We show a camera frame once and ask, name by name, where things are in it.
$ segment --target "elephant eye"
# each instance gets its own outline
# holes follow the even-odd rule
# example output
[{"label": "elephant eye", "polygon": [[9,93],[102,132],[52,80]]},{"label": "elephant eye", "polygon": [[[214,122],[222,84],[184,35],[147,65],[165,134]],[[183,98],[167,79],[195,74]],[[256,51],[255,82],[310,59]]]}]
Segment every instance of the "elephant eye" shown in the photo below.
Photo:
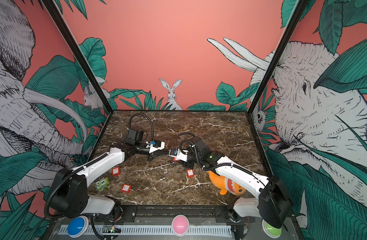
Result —
[{"label": "elephant eye", "polygon": [[306,94],[306,83],[302,85],[302,89],[304,90],[304,93]]}]

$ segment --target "red box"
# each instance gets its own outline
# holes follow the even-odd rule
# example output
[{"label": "red box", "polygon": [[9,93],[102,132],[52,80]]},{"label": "red box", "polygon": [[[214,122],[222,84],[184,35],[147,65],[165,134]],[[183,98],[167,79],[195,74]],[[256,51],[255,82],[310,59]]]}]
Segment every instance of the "red box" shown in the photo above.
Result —
[{"label": "red box", "polygon": [[119,167],[114,167],[113,168],[113,176],[119,175],[121,173],[121,171],[119,170]]},{"label": "red box", "polygon": [[122,192],[127,192],[127,193],[130,193],[130,190],[132,189],[132,186],[131,185],[128,185],[128,184],[124,184],[121,191]]},{"label": "red box", "polygon": [[192,169],[186,170],[186,174],[187,174],[187,177],[194,177],[195,176],[194,171]]}]

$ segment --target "brown marble surface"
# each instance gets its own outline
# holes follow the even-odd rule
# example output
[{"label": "brown marble surface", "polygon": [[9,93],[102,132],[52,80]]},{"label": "brown marble surface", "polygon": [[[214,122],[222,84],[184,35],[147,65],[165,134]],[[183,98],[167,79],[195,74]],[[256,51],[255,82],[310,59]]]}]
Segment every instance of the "brown marble surface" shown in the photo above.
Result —
[{"label": "brown marble surface", "polygon": [[[94,157],[106,151],[111,143],[127,136],[128,120],[134,111],[118,111],[110,119]],[[210,150],[218,150],[230,159],[258,174],[264,175],[258,151],[253,140],[245,113],[228,112],[143,112],[154,125],[154,138],[166,143],[165,149],[179,146],[181,132],[192,132],[200,136]],[[150,134],[150,125],[142,116],[133,119],[132,127],[139,127]],[[123,204],[144,205],[222,205],[235,197],[229,192],[220,195],[209,179],[209,175],[194,167],[195,177],[187,178],[186,168],[173,163],[172,158],[161,156],[147,161],[145,155],[135,155],[119,165],[121,174],[114,178],[111,170],[102,175],[108,177],[110,185],[97,193],[93,184],[89,194],[111,195]],[[121,192],[123,184],[132,185],[129,194]],[[252,197],[246,192],[244,197]]]}]

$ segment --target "blue button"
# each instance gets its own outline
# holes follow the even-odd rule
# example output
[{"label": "blue button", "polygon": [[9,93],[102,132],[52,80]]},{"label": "blue button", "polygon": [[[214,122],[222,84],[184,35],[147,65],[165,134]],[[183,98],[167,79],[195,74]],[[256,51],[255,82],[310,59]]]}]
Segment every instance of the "blue button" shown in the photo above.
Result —
[{"label": "blue button", "polygon": [[75,218],[69,223],[69,226],[67,227],[67,233],[70,236],[75,236],[83,230],[84,226],[85,219],[82,217]]}]

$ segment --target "orange plush toy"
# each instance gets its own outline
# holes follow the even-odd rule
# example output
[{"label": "orange plush toy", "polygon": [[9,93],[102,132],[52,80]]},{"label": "orange plush toy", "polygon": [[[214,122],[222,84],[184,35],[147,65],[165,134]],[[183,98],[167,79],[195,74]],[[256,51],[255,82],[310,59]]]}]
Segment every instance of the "orange plush toy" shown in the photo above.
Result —
[{"label": "orange plush toy", "polygon": [[242,195],[246,192],[246,189],[227,177],[218,176],[212,171],[208,171],[208,174],[211,182],[221,190],[219,192],[221,195],[225,195],[228,191],[236,196]]}]

